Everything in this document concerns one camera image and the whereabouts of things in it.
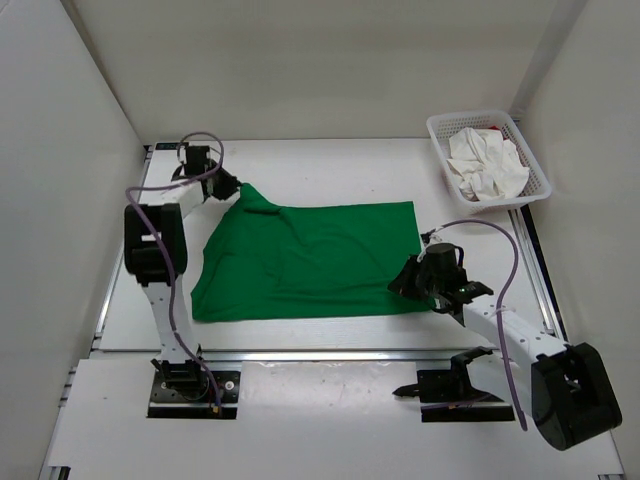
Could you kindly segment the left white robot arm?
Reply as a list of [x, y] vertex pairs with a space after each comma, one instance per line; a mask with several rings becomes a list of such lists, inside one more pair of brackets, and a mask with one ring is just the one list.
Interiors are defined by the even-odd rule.
[[168, 184], [125, 190], [124, 263], [152, 309], [161, 343], [152, 364], [161, 380], [187, 401], [204, 399], [218, 412], [220, 387], [192, 332], [183, 293], [188, 264], [183, 220], [211, 197], [234, 195], [240, 182], [223, 168], [223, 145], [181, 140], [176, 154], [178, 167]]

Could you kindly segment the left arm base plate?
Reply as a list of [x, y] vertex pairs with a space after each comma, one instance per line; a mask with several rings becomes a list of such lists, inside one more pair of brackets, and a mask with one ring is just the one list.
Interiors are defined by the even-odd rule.
[[216, 403], [210, 379], [196, 371], [197, 365], [167, 370], [156, 369], [149, 394], [147, 417], [150, 419], [235, 420], [241, 387], [241, 372], [214, 370], [220, 393]]

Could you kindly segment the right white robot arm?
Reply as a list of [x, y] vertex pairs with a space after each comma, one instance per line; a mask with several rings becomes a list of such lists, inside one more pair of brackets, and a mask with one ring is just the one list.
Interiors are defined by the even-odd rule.
[[622, 413], [599, 352], [571, 345], [499, 305], [497, 295], [468, 279], [464, 251], [432, 244], [412, 255], [388, 286], [429, 304], [488, 341], [454, 355], [446, 370], [420, 370], [397, 397], [417, 397], [425, 421], [450, 421], [453, 411], [503, 401], [531, 419], [544, 440], [564, 451], [618, 427]]

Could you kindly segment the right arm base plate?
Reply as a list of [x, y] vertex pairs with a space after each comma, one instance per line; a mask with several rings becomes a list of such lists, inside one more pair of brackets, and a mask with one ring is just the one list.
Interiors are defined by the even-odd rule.
[[513, 422], [513, 408], [499, 397], [464, 390], [451, 370], [418, 370], [422, 423]]

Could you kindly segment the green t shirt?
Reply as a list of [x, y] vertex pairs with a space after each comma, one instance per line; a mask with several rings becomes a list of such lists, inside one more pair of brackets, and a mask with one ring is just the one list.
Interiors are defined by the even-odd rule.
[[203, 250], [198, 323], [425, 312], [389, 290], [421, 248], [412, 202], [281, 206], [245, 183]]

